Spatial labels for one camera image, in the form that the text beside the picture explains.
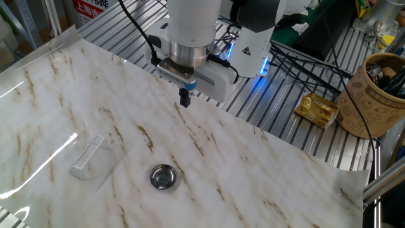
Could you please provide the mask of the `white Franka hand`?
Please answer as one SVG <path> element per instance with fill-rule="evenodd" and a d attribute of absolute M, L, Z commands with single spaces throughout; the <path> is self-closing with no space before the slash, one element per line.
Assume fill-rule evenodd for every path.
<path fill-rule="evenodd" d="M 180 65 L 170 58 L 171 48 L 177 47 L 168 38 L 168 18 L 163 18 L 152 25 L 146 35 L 153 45 L 157 57 L 161 60 L 155 68 L 159 76 L 176 84 L 179 89 L 180 105 L 190 105 L 190 94 L 199 91 L 217 102 L 224 102 L 234 88 L 237 73 L 223 60 L 215 55 L 216 45 L 211 44 L 206 59 L 201 66 Z"/>

